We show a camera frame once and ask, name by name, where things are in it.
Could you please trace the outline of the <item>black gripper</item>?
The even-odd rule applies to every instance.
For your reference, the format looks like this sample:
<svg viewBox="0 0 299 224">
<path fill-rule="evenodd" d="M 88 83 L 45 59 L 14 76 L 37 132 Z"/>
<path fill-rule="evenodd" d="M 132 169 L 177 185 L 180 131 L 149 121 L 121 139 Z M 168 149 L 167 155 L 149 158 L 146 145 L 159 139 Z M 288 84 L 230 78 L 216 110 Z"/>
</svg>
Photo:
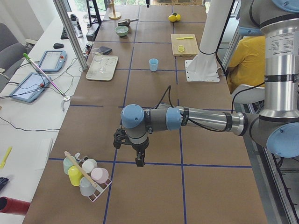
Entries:
<svg viewBox="0 0 299 224">
<path fill-rule="evenodd" d="M 132 148 L 136 151 L 136 158 L 135 162 L 137 166 L 144 166 L 145 165 L 145 150 L 149 146 L 149 140 L 145 140 L 141 144 L 131 144 Z"/>
</svg>

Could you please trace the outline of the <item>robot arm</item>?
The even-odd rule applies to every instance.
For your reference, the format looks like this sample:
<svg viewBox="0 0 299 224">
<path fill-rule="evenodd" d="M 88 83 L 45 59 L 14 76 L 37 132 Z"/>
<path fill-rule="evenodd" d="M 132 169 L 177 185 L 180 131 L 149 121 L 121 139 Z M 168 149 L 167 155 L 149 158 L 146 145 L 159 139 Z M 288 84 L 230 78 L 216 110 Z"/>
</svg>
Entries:
<svg viewBox="0 0 299 224">
<path fill-rule="evenodd" d="M 227 68 L 233 93 L 243 84 L 263 87 L 264 107 L 258 115 L 209 112 L 159 102 L 152 109 L 130 104 L 121 111 L 122 128 L 114 147 L 130 145 L 137 166 L 144 165 L 150 133 L 199 126 L 214 132 L 233 132 L 251 139 L 271 153 L 299 155 L 299 3 L 296 0 L 244 0 L 239 41 Z"/>
</svg>

